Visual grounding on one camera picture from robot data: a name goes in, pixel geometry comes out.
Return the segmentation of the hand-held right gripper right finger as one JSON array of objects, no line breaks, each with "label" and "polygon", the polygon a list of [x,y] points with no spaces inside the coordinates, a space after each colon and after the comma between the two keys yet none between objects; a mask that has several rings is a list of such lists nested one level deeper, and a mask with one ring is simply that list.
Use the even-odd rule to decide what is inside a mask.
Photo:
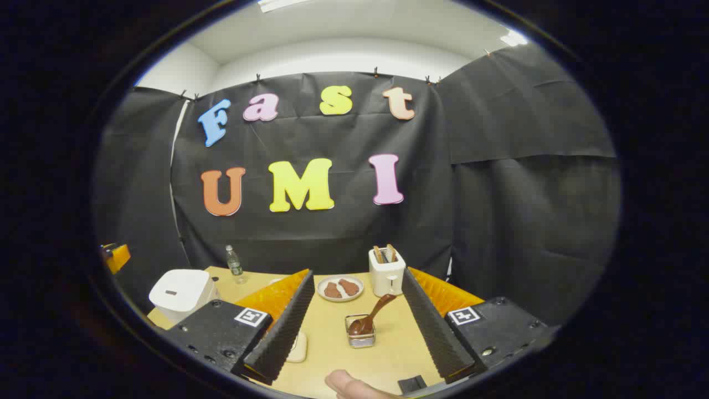
[{"label": "hand-held right gripper right finger", "polygon": [[406,268],[402,289],[446,383],[501,366],[554,331],[507,297],[483,300],[415,268]]}]

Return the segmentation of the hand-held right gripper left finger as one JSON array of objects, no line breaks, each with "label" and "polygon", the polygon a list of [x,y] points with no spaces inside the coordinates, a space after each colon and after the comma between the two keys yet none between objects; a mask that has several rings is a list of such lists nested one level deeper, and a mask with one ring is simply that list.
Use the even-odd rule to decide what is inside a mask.
[{"label": "hand-held right gripper left finger", "polygon": [[237,303],[208,301],[166,336],[206,364],[271,385],[290,354],[314,292],[312,271],[304,269]]}]

